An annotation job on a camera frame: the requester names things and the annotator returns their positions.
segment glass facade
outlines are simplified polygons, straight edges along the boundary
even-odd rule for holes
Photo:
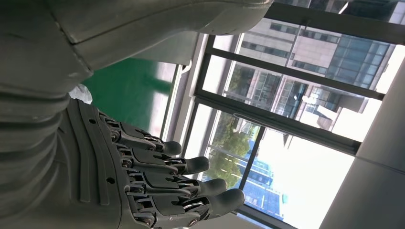
[[[373,80],[389,44],[342,35],[326,77],[343,83],[373,89]]]

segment white plastic bag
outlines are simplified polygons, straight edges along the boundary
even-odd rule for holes
[[[73,99],[80,99],[86,104],[91,104],[91,102],[93,101],[89,89],[83,84],[79,84],[78,86],[76,86],[71,92],[69,92],[69,95]]]

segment green wall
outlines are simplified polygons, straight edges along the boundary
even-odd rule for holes
[[[92,104],[108,116],[148,130],[153,93],[169,95],[171,90],[171,83],[157,78],[160,64],[164,63],[129,58],[96,71],[83,84],[92,94]],[[173,76],[174,71],[165,74]]]

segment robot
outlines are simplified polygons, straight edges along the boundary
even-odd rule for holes
[[[207,158],[174,157],[178,143],[67,93],[94,70],[181,31],[244,32],[271,3],[2,1],[0,228],[171,229],[242,205],[242,191],[226,190],[223,180],[184,176],[207,170]]]

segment glass pane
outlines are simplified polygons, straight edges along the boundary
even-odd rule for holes
[[[372,78],[368,69],[359,75],[341,68],[339,74],[345,83],[359,86]],[[263,75],[264,83],[259,81]],[[381,101],[217,56],[211,57],[203,89],[357,141],[364,140],[381,105]]]
[[[391,59],[404,59],[392,55],[395,45],[267,18],[240,36],[217,36],[214,47],[370,90],[390,83]],[[374,65],[370,82],[360,78],[364,63]],[[354,72],[348,78],[341,69]]]
[[[245,204],[299,229],[319,228],[354,157],[266,129]]]
[[[405,2],[394,1],[347,1],[347,0],[312,0],[307,4],[299,1],[275,0],[287,5],[310,8],[326,12],[352,15],[362,18],[404,24]]]
[[[239,187],[259,126],[202,104],[195,120],[185,157],[205,156],[211,163],[210,169],[196,178],[222,178],[228,188]]]

